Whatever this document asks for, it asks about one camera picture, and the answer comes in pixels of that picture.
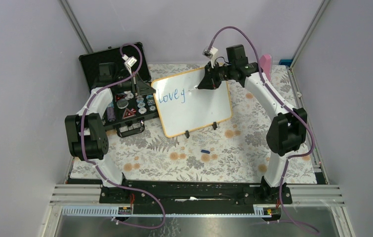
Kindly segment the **yellow framed whiteboard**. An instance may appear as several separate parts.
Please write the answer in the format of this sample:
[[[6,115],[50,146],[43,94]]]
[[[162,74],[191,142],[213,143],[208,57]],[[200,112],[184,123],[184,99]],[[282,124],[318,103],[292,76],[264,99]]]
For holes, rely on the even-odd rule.
[[[154,98],[166,137],[191,132],[232,117],[232,105],[227,82],[215,90],[197,89],[204,76],[198,68],[152,81]]]

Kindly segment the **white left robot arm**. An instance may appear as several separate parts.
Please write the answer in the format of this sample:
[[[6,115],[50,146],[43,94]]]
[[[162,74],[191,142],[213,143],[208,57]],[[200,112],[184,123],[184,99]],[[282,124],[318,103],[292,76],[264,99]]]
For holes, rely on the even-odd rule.
[[[119,203],[129,199],[130,190],[122,185],[123,172],[107,155],[109,141],[102,123],[102,116],[108,108],[108,104],[113,101],[110,87],[137,77],[141,65],[139,64],[137,69],[123,80],[94,88],[81,110],[77,114],[65,118],[70,154],[90,164],[101,178],[103,186],[112,188],[111,197]]]

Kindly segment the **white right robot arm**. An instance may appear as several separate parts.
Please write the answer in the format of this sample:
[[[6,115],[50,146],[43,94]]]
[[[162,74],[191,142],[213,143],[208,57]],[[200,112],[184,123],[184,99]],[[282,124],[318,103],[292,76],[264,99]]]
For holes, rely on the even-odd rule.
[[[215,47],[205,49],[203,55],[210,59],[205,66],[205,74],[196,89],[215,90],[228,80],[238,82],[248,90],[261,104],[271,119],[266,142],[271,150],[267,171],[262,182],[267,186],[260,190],[260,197],[266,203],[273,203],[280,196],[277,187],[285,180],[287,160],[298,154],[306,139],[307,113],[296,109],[286,102],[270,82],[271,57],[257,57],[250,63],[244,46],[228,47],[227,65],[217,64],[218,50]]]

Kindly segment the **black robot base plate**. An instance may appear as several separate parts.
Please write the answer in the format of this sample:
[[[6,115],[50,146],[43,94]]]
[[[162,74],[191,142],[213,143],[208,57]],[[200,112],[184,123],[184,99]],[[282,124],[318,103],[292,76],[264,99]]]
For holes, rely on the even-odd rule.
[[[123,187],[101,187],[102,204],[127,204],[134,214],[252,214],[254,205],[292,204],[289,187],[264,182],[205,183],[124,180]]]

